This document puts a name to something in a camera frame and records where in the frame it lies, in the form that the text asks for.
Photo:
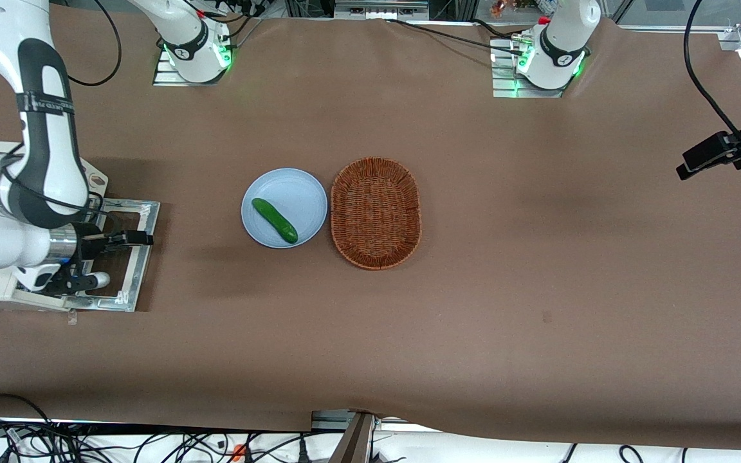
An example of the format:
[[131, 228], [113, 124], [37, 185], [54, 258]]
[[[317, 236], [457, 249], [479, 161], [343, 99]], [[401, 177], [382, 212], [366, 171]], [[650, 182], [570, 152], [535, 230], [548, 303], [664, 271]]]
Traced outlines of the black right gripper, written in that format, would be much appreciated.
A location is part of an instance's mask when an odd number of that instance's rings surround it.
[[127, 248], [133, 246], [152, 246], [153, 235], [144, 231], [119, 231], [108, 237], [96, 224], [76, 223], [77, 260], [94, 260], [106, 248]]

